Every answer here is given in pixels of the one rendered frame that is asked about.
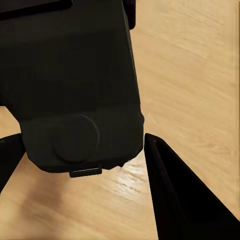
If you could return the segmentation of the digital camera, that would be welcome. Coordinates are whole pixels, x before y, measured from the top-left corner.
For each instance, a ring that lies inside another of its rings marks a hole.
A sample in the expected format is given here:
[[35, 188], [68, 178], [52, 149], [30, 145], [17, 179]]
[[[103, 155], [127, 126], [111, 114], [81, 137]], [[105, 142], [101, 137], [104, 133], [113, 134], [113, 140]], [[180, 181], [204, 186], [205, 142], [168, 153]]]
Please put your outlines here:
[[100, 175], [144, 148], [136, 0], [0, 0], [0, 107], [41, 170]]

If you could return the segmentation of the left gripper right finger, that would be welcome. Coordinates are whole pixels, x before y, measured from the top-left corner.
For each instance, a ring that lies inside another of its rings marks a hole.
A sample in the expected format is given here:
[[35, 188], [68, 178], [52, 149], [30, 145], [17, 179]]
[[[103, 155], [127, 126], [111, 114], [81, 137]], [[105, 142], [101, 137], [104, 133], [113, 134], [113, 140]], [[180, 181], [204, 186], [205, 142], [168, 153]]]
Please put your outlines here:
[[146, 133], [144, 154], [158, 240], [240, 240], [240, 221], [164, 139]]

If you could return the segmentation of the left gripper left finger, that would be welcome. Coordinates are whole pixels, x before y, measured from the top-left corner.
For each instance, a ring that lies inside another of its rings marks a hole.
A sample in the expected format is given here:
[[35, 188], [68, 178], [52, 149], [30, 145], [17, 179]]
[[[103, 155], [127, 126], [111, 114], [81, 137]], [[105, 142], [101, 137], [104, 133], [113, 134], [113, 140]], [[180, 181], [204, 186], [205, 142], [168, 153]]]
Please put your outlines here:
[[0, 193], [26, 152], [21, 133], [0, 138]]

